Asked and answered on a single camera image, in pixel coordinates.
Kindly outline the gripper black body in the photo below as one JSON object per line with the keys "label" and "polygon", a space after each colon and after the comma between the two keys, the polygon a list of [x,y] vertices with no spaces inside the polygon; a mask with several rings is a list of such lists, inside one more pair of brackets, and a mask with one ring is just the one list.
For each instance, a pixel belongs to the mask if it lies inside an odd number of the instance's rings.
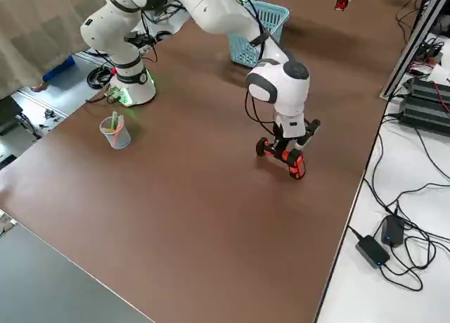
{"label": "gripper black body", "polygon": [[307,120],[277,120],[274,123],[275,140],[284,141],[288,144],[293,142],[296,146],[304,146],[310,138],[309,126],[310,122]]}

